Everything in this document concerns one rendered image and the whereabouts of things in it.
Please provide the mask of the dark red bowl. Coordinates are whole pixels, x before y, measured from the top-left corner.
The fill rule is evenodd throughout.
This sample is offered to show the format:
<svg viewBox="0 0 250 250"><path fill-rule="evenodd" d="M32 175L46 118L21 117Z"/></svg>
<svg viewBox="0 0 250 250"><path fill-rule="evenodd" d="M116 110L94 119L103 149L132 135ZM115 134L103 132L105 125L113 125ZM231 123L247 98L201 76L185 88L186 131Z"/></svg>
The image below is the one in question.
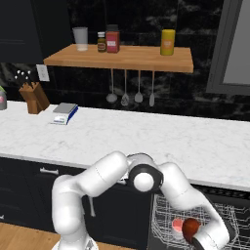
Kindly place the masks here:
<svg viewBox="0 0 250 250"><path fill-rule="evenodd" d="M199 227L200 227L200 223L194 218L187 218L184 220L184 223L182 226L182 232L183 232L184 239L188 243L191 243L191 239L198 232Z"/></svg>

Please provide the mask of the red jar with dark lid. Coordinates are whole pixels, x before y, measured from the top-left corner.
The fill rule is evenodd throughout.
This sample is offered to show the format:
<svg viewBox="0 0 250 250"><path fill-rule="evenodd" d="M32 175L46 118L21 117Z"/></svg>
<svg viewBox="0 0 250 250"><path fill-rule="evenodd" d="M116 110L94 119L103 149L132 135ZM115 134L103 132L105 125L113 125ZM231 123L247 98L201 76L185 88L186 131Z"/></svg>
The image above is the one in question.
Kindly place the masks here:
<svg viewBox="0 0 250 250"><path fill-rule="evenodd" d="M117 24L108 24L105 33L106 51L118 53L120 50L120 32Z"/></svg>

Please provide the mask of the white wall socket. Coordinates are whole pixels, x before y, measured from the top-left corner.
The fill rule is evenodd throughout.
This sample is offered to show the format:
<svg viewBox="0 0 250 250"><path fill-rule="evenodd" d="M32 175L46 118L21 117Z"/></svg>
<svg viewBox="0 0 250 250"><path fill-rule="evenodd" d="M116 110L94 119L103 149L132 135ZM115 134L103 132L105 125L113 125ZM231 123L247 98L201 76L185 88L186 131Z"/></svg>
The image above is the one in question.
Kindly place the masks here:
<svg viewBox="0 0 250 250"><path fill-rule="evenodd" d="M49 78L49 72L48 72L47 66L45 64L38 64L36 68L37 68L39 80L49 82L50 78Z"/></svg>

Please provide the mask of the hanging narrow metal turner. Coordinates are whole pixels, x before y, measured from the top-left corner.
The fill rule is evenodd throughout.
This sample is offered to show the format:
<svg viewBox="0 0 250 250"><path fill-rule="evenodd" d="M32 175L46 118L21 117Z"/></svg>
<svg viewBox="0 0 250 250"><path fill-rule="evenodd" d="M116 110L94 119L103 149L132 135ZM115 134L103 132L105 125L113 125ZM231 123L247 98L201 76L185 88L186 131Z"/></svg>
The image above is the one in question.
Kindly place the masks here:
<svg viewBox="0 0 250 250"><path fill-rule="evenodd" d="M154 71L152 72L151 94L149 96L149 106L154 106Z"/></svg>

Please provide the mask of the dark wall cupboard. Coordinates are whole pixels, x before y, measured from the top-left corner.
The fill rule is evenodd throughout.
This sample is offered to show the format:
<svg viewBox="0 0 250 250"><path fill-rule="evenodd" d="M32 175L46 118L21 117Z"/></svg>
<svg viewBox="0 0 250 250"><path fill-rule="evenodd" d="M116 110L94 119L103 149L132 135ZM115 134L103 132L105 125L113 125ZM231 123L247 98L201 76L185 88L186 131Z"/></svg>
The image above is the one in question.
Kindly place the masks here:
<svg viewBox="0 0 250 250"><path fill-rule="evenodd" d="M66 0L0 0L0 63L42 63L70 44Z"/></svg>

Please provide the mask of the grey pot with plant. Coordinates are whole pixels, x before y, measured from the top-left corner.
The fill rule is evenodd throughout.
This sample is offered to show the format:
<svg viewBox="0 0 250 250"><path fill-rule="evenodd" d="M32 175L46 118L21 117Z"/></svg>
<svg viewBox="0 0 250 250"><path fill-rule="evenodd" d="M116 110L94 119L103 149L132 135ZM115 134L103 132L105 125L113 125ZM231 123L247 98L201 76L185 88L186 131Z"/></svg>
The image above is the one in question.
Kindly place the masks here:
<svg viewBox="0 0 250 250"><path fill-rule="evenodd" d="M7 94L2 86L0 86L0 110L7 109Z"/></svg>

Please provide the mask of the small brown bottle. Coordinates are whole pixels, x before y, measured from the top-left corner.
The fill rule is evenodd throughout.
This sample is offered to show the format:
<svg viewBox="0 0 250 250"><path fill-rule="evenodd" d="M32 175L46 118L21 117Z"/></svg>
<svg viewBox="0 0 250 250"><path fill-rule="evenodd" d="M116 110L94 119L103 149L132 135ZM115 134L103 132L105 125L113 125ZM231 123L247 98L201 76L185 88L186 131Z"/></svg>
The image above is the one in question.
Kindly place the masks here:
<svg viewBox="0 0 250 250"><path fill-rule="evenodd" d="M106 51L106 42L105 42L105 32L100 31L98 33L98 51L103 53Z"/></svg>

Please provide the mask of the dark base cupboard run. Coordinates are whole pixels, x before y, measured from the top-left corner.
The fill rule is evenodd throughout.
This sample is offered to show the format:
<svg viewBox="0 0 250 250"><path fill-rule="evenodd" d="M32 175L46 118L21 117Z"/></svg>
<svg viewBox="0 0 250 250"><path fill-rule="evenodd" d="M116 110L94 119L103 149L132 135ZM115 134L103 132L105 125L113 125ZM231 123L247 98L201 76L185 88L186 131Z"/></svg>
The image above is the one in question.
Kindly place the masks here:
<svg viewBox="0 0 250 250"><path fill-rule="evenodd" d="M52 222L52 186L35 183L26 175L29 162L0 157L0 215L3 208L16 212L13 219L22 226L54 232Z"/></svg>

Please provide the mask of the hanging metal spatula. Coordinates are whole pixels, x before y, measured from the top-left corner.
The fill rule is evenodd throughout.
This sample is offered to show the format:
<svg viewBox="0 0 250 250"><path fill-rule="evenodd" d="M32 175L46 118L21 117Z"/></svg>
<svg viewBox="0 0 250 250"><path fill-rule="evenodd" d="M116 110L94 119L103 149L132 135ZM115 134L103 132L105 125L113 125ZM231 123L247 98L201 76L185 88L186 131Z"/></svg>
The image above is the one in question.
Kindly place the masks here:
<svg viewBox="0 0 250 250"><path fill-rule="evenodd" d="M135 95L135 102L140 104L143 101L143 95L141 93L141 72L138 71L138 92Z"/></svg>

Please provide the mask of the hanging metal whisk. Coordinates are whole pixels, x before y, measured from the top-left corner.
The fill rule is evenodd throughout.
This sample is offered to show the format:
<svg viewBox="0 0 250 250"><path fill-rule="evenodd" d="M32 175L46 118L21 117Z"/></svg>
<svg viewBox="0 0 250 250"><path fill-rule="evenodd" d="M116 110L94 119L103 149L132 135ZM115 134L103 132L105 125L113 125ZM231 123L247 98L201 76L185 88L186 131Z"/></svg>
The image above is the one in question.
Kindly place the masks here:
<svg viewBox="0 0 250 250"><path fill-rule="evenodd" d="M124 69L124 94L121 98L121 104L127 106L129 104L129 96L127 94L127 70Z"/></svg>

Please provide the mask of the grey window frame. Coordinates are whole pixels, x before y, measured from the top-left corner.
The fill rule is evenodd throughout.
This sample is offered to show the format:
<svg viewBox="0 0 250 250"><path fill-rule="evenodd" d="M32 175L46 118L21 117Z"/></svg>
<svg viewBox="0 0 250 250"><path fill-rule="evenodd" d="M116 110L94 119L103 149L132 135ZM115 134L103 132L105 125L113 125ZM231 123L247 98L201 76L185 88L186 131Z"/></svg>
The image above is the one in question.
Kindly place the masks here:
<svg viewBox="0 0 250 250"><path fill-rule="evenodd" d="M250 0L225 0L207 93L250 96Z"/></svg>

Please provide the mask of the dark cupboard door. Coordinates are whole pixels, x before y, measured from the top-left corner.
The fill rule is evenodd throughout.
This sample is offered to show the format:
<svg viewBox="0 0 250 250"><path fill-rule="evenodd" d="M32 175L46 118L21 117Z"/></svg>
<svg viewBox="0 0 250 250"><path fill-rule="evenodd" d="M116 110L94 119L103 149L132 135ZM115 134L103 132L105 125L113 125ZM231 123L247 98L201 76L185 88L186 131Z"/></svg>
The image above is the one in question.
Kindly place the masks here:
<svg viewBox="0 0 250 250"><path fill-rule="evenodd" d="M117 184L93 198L95 217L92 217L89 198L84 196L87 231L98 242L146 250L151 198L150 193Z"/></svg>

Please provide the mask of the dark drawer front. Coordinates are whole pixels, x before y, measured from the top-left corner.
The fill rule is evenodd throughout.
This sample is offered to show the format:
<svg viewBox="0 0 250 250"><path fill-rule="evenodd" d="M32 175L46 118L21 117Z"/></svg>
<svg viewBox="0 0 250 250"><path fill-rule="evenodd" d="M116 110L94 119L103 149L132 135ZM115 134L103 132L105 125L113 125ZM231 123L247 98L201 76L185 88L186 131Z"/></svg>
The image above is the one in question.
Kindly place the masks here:
<svg viewBox="0 0 250 250"><path fill-rule="evenodd" d="M49 170L59 170L58 175L40 173L40 168L46 168ZM70 166L55 165L42 162L29 162L25 167L26 175L29 179L35 183L51 184L54 180L62 175L75 176L83 172L81 168L75 168Z"/></svg>

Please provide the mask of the pink cup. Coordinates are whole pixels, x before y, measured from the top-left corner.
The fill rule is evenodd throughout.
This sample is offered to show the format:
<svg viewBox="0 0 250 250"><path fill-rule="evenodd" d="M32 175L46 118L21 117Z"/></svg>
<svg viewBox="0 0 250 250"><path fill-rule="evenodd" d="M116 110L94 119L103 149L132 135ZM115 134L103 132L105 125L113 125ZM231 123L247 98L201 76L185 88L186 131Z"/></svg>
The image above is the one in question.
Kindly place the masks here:
<svg viewBox="0 0 250 250"><path fill-rule="evenodd" d="M182 219L175 218L172 221L172 231L177 232L177 233L181 233L182 228L183 228L183 223L184 223L184 221Z"/></svg>

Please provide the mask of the hanging metal ladle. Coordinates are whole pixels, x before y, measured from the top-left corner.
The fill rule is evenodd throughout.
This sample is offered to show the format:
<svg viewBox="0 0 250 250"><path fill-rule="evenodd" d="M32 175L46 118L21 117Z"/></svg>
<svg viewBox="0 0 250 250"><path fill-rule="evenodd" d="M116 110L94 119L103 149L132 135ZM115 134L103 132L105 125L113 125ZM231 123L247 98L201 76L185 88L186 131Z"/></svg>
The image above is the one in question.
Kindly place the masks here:
<svg viewBox="0 0 250 250"><path fill-rule="evenodd" d="M111 77L111 92L106 96L106 100L111 104L117 101L117 95L114 93L114 77Z"/></svg>

